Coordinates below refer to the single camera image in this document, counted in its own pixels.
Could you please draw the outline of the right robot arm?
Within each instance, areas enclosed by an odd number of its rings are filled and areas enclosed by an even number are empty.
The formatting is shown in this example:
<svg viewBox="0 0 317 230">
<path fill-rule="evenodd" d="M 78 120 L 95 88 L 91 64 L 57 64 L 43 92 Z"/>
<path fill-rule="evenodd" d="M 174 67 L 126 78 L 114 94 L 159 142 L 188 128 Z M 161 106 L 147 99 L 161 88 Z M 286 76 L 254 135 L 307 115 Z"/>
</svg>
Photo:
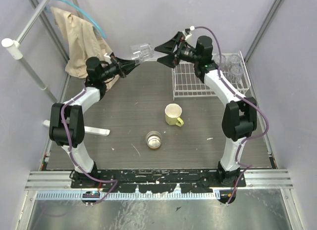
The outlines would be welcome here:
<svg viewBox="0 0 317 230">
<path fill-rule="evenodd" d="M 167 67 L 175 68 L 180 61 L 192 63 L 196 77 L 211 88 L 224 105 L 221 127 L 226 143 L 216 178 L 220 186 L 229 187 L 240 175 L 240 152 L 245 146 L 243 140 L 257 128 L 257 101 L 253 97 L 245 97 L 228 82 L 220 65 L 212 59 L 210 37 L 200 36 L 196 46 L 192 46 L 187 42 L 190 36 L 189 30 L 177 32 L 154 50 L 164 54 L 157 61 Z"/>
</svg>

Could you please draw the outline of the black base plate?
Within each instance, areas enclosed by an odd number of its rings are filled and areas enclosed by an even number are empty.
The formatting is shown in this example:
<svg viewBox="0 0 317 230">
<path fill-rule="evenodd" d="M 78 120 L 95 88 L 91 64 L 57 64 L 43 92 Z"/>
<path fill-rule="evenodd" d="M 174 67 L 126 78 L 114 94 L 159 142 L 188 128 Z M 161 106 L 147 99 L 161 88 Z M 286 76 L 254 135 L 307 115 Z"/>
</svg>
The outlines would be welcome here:
<svg viewBox="0 0 317 230">
<path fill-rule="evenodd" d="M 180 187 L 181 193 L 208 193 L 214 187 L 234 187 L 235 180 L 221 182 L 215 169 L 104 169 L 97 171 L 101 183 L 82 173 L 69 175 L 71 188 L 97 188 L 111 193 L 164 193 Z"/>
</svg>

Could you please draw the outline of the white garment rack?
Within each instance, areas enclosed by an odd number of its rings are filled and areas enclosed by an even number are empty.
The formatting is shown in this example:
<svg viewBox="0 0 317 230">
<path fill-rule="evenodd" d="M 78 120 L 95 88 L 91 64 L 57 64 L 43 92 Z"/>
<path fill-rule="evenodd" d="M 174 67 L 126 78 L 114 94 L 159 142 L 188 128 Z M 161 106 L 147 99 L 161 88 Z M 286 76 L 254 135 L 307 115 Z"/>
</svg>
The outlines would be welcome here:
<svg viewBox="0 0 317 230">
<path fill-rule="evenodd" d="M 0 0 L 0 38 L 16 39 L 31 19 L 29 0 Z M 20 44 L 24 59 L 56 98 L 64 87 L 66 61 L 37 19 Z M 52 101 L 23 65 L 0 49 L 0 139 L 45 139 Z"/>
</svg>

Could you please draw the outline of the aluminium rail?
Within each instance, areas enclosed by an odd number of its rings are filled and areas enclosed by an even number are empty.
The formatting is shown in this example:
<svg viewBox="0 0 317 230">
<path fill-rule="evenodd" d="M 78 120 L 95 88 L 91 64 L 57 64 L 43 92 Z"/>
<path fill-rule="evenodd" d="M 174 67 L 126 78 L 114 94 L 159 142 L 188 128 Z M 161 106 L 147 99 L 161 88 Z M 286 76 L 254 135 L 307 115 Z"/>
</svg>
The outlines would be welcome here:
<svg viewBox="0 0 317 230">
<path fill-rule="evenodd" d="M 179 188 L 182 192 L 206 191 L 207 189 L 250 188 L 292 188 L 293 184 L 286 170 L 250 169 L 232 181 L 220 182 L 214 169 L 125 169 L 101 170 L 103 183 L 89 178 L 81 178 L 74 171 L 31 172 L 25 188 L 27 190 L 55 189 L 100 189 L 132 193 L 136 190 L 145 193 L 154 190 L 172 192 Z"/>
</svg>

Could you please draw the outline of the clear plastic cup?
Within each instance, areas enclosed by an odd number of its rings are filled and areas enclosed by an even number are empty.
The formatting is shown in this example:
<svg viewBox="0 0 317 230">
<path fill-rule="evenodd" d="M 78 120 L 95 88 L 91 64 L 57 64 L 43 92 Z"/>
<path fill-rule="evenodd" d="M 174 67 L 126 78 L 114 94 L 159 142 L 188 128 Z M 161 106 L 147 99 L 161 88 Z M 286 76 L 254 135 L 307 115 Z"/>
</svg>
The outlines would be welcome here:
<svg viewBox="0 0 317 230">
<path fill-rule="evenodd" d="M 226 69 L 226 56 L 224 54 L 215 54 L 213 60 L 220 67 L 221 71 L 224 72 Z"/>
<path fill-rule="evenodd" d="M 132 50 L 132 60 L 145 62 L 154 57 L 154 49 L 150 44 L 139 44 L 130 47 Z"/>
<path fill-rule="evenodd" d="M 239 54 L 230 54 L 227 58 L 228 66 L 240 65 L 241 56 Z"/>
<path fill-rule="evenodd" d="M 232 84 L 238 84 L 243 76 L 243 68 L 240 65 L 233 65 L 229 69 L 229 79 Z"/>
</svg>

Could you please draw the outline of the glass with brown liquid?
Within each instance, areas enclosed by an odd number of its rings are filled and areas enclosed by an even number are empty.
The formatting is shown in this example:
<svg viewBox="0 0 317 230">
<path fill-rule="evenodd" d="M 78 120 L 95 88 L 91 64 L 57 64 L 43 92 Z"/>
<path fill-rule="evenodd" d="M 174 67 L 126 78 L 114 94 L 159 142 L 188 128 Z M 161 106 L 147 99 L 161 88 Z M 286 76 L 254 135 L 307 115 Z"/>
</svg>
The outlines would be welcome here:
<svg viewBox="0 0 317 230">
<path fill-rule="evenodd" d="M 150 131 L 146 135 L 146 144 L 148 148 L 156 150 L 159 149 L 162 143 L 162 136 L 158 131 Z"/>
</svg>

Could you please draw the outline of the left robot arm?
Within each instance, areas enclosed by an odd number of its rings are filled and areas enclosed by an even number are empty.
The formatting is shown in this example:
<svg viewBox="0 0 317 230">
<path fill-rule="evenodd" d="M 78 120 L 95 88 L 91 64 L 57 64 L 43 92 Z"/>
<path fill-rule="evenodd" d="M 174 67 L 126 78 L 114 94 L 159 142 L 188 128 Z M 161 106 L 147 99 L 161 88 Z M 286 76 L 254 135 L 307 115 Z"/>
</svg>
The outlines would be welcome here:
<svg viewBox="0 0 317 230">
<path fill-rule="evenodd" d="M 84 113 L 104 97 L 107 80 L 116 76 L 125 78 L 137 66 L 136 60 L 121 59 L 114 54 L 106 61 L 90 57 L 86 61 L 87 77 L 82 91 L 69 101 L 52 105 L 49 137 L 69 156 L 74 165 L 73 179 L 80 180 L 87 188 L 95 188 L 103 180 L 84 145 Z"/>
</svg>

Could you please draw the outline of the beige cloth garment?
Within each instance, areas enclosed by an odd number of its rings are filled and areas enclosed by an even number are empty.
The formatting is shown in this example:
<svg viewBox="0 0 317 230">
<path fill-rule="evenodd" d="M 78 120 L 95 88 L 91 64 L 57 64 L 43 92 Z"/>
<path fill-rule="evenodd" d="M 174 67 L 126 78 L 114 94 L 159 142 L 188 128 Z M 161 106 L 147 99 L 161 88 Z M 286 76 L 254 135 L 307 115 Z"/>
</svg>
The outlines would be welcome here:
<svg viewBox="0 0 317 230">
<path fill-rule="evenodd" d="M 112 49 L 95 31 L 93 24 L 71 12 L 51 7 L 55 23 L 69 47 L 69 61 L 65 71 L 72 77 L 84 79 L 88 76 L 86 61 L 90 57 L 104 60 Z"/>
</svg>

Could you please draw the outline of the teal clothes hanger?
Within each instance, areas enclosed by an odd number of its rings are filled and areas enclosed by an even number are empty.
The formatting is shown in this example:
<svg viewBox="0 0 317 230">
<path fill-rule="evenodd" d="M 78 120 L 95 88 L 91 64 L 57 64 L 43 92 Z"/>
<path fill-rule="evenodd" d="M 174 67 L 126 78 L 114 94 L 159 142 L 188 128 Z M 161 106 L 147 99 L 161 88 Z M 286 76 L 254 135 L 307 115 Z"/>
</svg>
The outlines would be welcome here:
<svg viewBox="0 0 317 230">
<path fill-rule="evenodd" d="M 87 19 L 93 25 L 94 29 L 97 31 L 97 35 L 101 36 L 103 39 L 107 38 L 105 32 L 99 26 L 99 24 L 88 13 L 86 13 L 83 9 L 81 9 L 79 6 L 75 5 L 73 2 L 70 2 L 68 0 L 54 0 L 54 1 L 62 2 L 66 5 L 74 8 L 79 13 L 79 15 L 82 19 Z"/>
</svg>

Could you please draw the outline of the yellow mug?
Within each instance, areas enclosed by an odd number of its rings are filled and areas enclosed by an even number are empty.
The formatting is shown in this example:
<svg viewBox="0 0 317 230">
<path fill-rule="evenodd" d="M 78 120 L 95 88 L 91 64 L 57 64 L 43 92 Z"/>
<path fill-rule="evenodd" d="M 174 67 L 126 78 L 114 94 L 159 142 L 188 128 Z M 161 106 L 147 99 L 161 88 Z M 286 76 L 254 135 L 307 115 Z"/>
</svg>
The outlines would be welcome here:
<svg viewBox="0 0 317 230">
<path fill-rule="evenodd" d="M 182 127 L 184 125 L 184 121 L 181 119 L 182 108 L 178 104 L 176 103 L 168 104 L 165 107 L 164 113 L 165 113 L 165 121 L 170 126 L 176 125 L 176 126 Z"/>
</svg>

